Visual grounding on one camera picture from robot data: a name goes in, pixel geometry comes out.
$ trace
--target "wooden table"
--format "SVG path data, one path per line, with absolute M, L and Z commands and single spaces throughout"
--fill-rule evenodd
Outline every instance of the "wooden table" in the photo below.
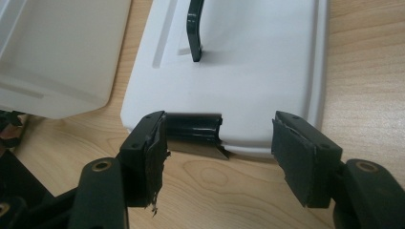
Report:
M 151 6 L 133 2 L 111 100 L 62 120 L 32 116 L 21 161 L 54 194 L 77 185 L 88 162 L 115 156 L 128 133 L 119 112 Z M 322 132 L 391 171 L 405 187 L 405 1 L 332 0 Z M 332 228 L 331 209 L 302 208 L 273 160 L 174 153 L 159 212 L 131 209 L 131 228 Z

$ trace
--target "screw hole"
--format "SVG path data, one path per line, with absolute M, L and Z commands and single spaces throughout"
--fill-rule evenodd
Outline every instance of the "screw hole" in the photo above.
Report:
M 330 148 L 330 145 L 325 144 L 325 143 L 322 143 L 322 144 L 321 144 L 321 147 L 323 147 L 323 148 L 325 148 L 325 149 L 329 149 L 329 148 Z
M 357 166 L 357 168 L 359 168 L 360 170 L 367 172 L 367 173 L 378 172 L 378 168 L 375 165 L 373 165 L 367 161 L 357 161 L 355 163 L 355 165 Z
M 92 166 L 92 170 L 95 172 L 101 172 L 104 170 L 108 170 L 111 167 L 111 162 L 109 160 L 102 160 L 97 164 Z

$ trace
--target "white plastic container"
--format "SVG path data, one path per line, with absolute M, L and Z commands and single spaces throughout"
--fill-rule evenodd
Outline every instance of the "white plastic container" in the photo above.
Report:
M 0 110 L 50 118 L 104 106 L 131 0 L 0 0 Z
M 190 0 L 155 0 L 128 84 L 121 119 L 218 114 L 232 153 L 271 157 L 276 111 L 319 127 L 323 111 L 327 0 L 205 0 L 202 59 L 186 35 Z

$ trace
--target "black handle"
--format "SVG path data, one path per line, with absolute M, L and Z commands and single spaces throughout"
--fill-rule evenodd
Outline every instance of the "black handle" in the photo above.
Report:
M 200 19 L 203 11 L 203 0 L 191 0 L 187 13 L 187 36 L 190 43 L 191 56 L 194 62 L 202 58 L 200 40 Z

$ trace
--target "translucent plastic container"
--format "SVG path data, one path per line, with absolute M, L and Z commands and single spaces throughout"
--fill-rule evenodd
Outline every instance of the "translucent plastic container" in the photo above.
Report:
M 49 118 L 104 106 L 131 0 L 0 0 L 0 110 Z

